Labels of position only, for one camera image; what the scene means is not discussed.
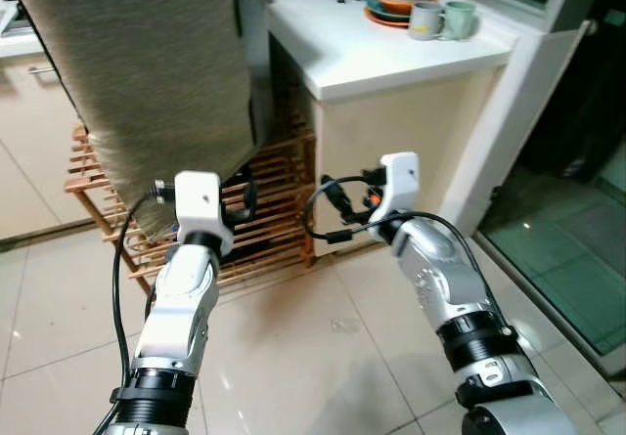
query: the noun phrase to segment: white cabinet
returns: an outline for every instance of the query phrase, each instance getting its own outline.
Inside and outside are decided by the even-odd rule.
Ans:
[[[76,112],[54,71],[32,72],[50,66],[43,54],[0,60],[0,142],[14,165],[2,167],[3,192],[20,186],[28,198],[0,196],[2,216],[13,215],[12,228],[2,222],[0,239],[88,218],[64,192]]]
[[[59,225],[39,193],[0,146],[0,239]]]
[[[393,152],[416,152],[420,159],[420,195],[415,208],[439,212],[476,121],[500,77],[497,67],[405,85],[392,90],[333,101],[317,101],[301,89],[300,107],[316,135],[316,177],[359,174],[378,166]],[[350,183],[346,193],[361,210],[364,186]],[[320,232],[345,228],[323,197],[315,204]],[[318,256],[357,242],[326,244],[316,240]]]

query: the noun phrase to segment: black cable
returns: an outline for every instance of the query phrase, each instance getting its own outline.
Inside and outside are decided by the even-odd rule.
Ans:
[[[153,301],[155,300],[155,295],[157,294],[157,282],[154,282],[150,285],[150,292],[146,297],[146,306],[144,307],[144,322],[150,315],[150,311],[153,308]]]
[[[113,324],[115,326],[115,335],[117,336],[117,345],[119,347],[119,359],[121,361],[121,387],[128,385],[130,380],[130,364],[128,361],[128,344],[126,343],[126,333],[124,332],[124,326],[121,319],[121,309],[119,306],[119,263],[121,262],[121,253],[124,249],[124,238],[128,231],[128,226],[132,220],[133,215],[139,209],[139,207],[150,198],[152,193],[146,193],[141,197],[128,211],[126,220],[119,231],[119,239],[115,245],[115,255],[113,257],[113,270],[112,270],[112,308],[113,308]],[[109,424],[112,422],[115,414],[117,413],[119,402],[115,401],[111,406],[111,409],[102,419],[102,421],[96,427],[94,435],[102,435]]]
[[[409,211],[405,211],[405,212],[391,214],[391,215],[389,215],[389,216],[387,216],[385,218],[382,218],[382,219],[380,219],[380,220],[378,220],[376,222],[372,222],[372,223],[369,223],[367,225],[363,225],[361,227],[357,227],[354,230],[352,230],[352,233],[353,234],[359,233],[359,232],[362,232],[364,230],[367,230],[368,228],[375,227],[375,226],[381,225],[383,223],[392,222],[393,220],[402,220],[402,219],[407,219],[408,220],[410,218],[415,218],[415,217],[428,218],[428,219],[433,220],[433,221],[435,221],[437,223],[440,223],[441,225],[446,227],[452,233],[452,235],[454,235],[455,239],[459,242],[459,244],[463,248],[463,251],[464,251],[464,253],[467,256],[467,258],[469,260],[469,263],[471,264],[471,267],[476,271],[476,273],[482,279],[482,281],[484,283],[484,286],[485,286],[485,292],[487,294],[487,297],[489,298],[489,301],[491,302],[491,305],[493,306],[493,308],[496,310],[496,314],[498,315],[498,318],[499,318],[499,320],[501,322],[501,325],[505,326],[506,322],[505,322],[504,314],[502,313],[502,310],[500,309],[500,305],[498,305],[498,302],[496,301],[496,298],[493,295],[493,292],[491,290],[491,287],[489,286],[489,283],[487,283],[487,280],[482,275],[482,271],[480,270],[480,266],[478,265],[478,261],[476,261],[476,258],[473,255],[473,252],[471,252],[470,245],[466,241],[466,239],[463,236],[463,234],[459,231],[459,229],[457,227],[455,227],[452,223],[448,222],[445,218],[440,217],[439,215],[435,215],[434,213],[409,210]]]
[[[495,299],[495,296],[493,294],[493,291],[491,290],[491,287],[489,286],[489,283],[487,283],[487,281],[485,280],[482,274],[482,271],[480,270],[480,266],[478,265],[478,261],[476,261],[476,258],[471,252],[468,242],[465,240],[463,234],[457,229],[457,227],[455,227],[452,223],[448,222],[445,218],[435,215],[434,213],[409,210],[409,211],[394,213],[384,218],[381,218],[375,222],[371,222],[366,225],[353,228],[351,230],[345,230],[343,232],[337,231],[337,232],[321,234],[321,233],[312,231],[309,225],[310,223],[309,217],[310,217],[310,212],[313,209],[313,205],[317,197],[320,194],[323,194],[326,189],[328,189],[330,186],[334,184],[342,184],[342,183],[355,182],[355,181],[365,182],[367,184],[363,176],[348,176],[345,178],[334,179],[334,180],[329,181],[328,183],[321,185],[319,188],[315,190],[315,192],[311,195],[311,197],[306,200],[306,203],[304,204],[304,208],[302,211],[302,226],[307,235],[310,235],[312,238],[315,238],[315,239],[324,239],[328,242],[332,242],[333,237],[336,235],[339,235],[342,238],[340,240],[351,239],[352,235],[356,235],[357,233],[364,232],[368,230],[369,228],[376,227],[378,225],[382,225],[385,223],[389,223],[394,220],[403,220],[403,219],[410,220],[411,218],[414,218],[414,217],[423,217],[423,218],[428,218],[430,220],[433,220],[437,223],[440,223],[441,225],[446,227],[454,235],[456,240],[461,244],[461,247],[463,248],[463,251],[465,255],[467,256],[469,263],[471,264],[471,267],[476,271],[476,273],[480,276],[480,278],[482,279],[482,282],[484,283],[485,293],[487,295],[487,298],[491,302],[491,305],[493,306],[494,310],[496,311],[497,318],[499,319],[502,326],[506,326],[505,317],[504,317],[504,314],[502,313],[502,310],[500,309],[500,305],[498,305],[498,302]]]
[[[302,209],[301,221],[302,221],[302,228],[304,228],[304,232],[306,232],[308,236],[310,236],[311,238],[315,238],[315,239],[327,239],[326,234],[320,234],[320,233],[314,232],[313,230],[311,230],[311,226],[309,225],[310,217],[311,217],[311,209],[313,208],[313,205],[315,204],[316,198],[319,195],[323,194],[325,190],[328,189],[330,186],[333,186],[335,184],[353,183],[353,182],[366,183],[366,180],[363,176],[346,176],[345,178],[332,179],[328,183],[324,183],[322,186],[317,188],[315,192],[311,195],[311,197],[306,200],[306,203],[304,204],[304,208]]]

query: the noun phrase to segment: kitchen cabinet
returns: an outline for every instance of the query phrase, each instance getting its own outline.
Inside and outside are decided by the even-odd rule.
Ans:
[[[0,59],[0,142],[7,158],[2,179],[8,180],[0,209],[3,217],[11,216],[2,223],[0,239],[89,217],[64,192],[78,118],[57,74],[36,72],[50,67],[44,54]],[[21,193],[23,200],[7,191]]]
[[[439,212],[463,148],[488,96],[500,78],[499,68],[429,80],[393,90],[339,101],[318,101],[300,90],[300,109],[316,135],[316,177],[359,174],[379,165],[386,153],[416,152],[420,194],[414,208]],[[345,185],[354,201],[365,194],[359,183]],[[356,203],[355,208],[362,208]],[[316,230],[345,228],[324,198],[315,204]],[[327,244],[317,240],[316,255],[368,240]]]
[[[1,145],[0,180],[3,184],[0,196],[0,239],[59,225],[57,217]]]
[[[418,41],[406,30],[370,22],[364,6],[336,0],[268,5],[274,47],[287,54],[283,60],[299,82],[300,112],[315,132],[316,178],[359,174],[378,166],[386,153],[416,152],[420,193],[414,207],[442,213],[515,38],[481,17],[477,34],[467,41]],[[361,209],[364,186],[350,183],[345,190]],[[345,228],[323,197],[315,204],[314,220],[320,232]],[[369,238],[357,235],[339,244],[316,240],[315,253]]]

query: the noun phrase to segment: cabinet drawer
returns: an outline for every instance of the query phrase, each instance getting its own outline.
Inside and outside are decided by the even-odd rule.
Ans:
[[[55,227],[59,221],[52,214],[22,171],[0,145],[0,239]]]
[[[0,60],[0,140],[63,223],[88,218],[64,192],[71,130],[78,118],[44,55]]]

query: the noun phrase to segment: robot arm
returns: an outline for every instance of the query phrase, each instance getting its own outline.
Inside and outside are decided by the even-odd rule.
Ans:
[[[391,246],[439,336],[455,374],[457,401],[469,410],[462,433],[575,434],[517,344],[515,329],[507,325],[477,266],[468,264],[457,242],[430,220],[410,214],[419,189],[417,156],[387,154],[380,164],[382,199],[370,224],[380,223],[368,231]],[[460,234],[459,239],[465,242]]]
[[[137,344],[130,384],[112,393],[118,411],[109,435],[188,434],[207,320],[218,297],[219,259],[230,252],[233,233],[222,218],[217,175],[183,171],[174,184],[181,245],[156,278],[156,302]]]

